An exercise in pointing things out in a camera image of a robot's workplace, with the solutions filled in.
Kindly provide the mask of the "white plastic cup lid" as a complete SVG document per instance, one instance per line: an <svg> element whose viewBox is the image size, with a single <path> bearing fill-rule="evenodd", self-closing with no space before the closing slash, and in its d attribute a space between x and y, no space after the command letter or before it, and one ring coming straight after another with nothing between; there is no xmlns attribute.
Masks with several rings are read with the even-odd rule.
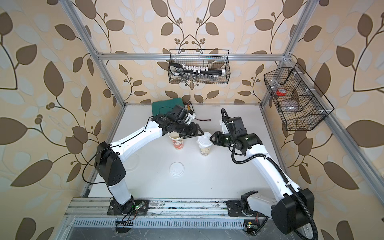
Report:
<svg viewBox="0 0 384 240"><path fill-rule="evenodd" d="M201 148L208 148L210 146L213 145L213 143L211 142L210 138L211 138L212 134L209 133L209 132L204 132L203 135L201 136L198 136L198 140L197 140L197 143L199 144L199 146Z"/></svg>

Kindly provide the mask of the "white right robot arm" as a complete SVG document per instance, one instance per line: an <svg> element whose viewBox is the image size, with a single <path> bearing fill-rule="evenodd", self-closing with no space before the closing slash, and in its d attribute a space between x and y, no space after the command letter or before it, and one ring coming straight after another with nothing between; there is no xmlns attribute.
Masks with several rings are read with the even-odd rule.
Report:
<svg viewBox="0 0 384 240"><path fill-rule="evenodd" d="M256 134L247 132L241 117L230 117L225 109L221 110L221 115L222 131L215 132L210 141L215 146L228 148L234 164L252 162L274 195L272 199L263 197L257 191L243 195L245 210L264 214L283 234L294 232L302 240L307 237L299 228L310 225L312 238L317 240L319 232L314 220L314 194L288 177L271 158L262 140Z"/></svg>

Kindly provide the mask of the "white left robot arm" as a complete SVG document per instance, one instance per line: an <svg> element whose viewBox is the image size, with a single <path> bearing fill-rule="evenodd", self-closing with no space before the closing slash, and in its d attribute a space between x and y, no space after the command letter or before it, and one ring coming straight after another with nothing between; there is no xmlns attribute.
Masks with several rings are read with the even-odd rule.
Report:
<svg viewBox="0 0 384 240"><path fill-rule="evenodd" d="M111 144L102 142L98 145L92 157L95 160L94 168L103 178L101 184L105 184L112 194L113 207L122 214L130 214L139 209L125 180L127 172L124 162L148 143L169 133L176 133L182 139L202 136L203 130L193 122L195 117L192 110L175 105L164 114L149 117L145 126L125 138Z"/></svg>

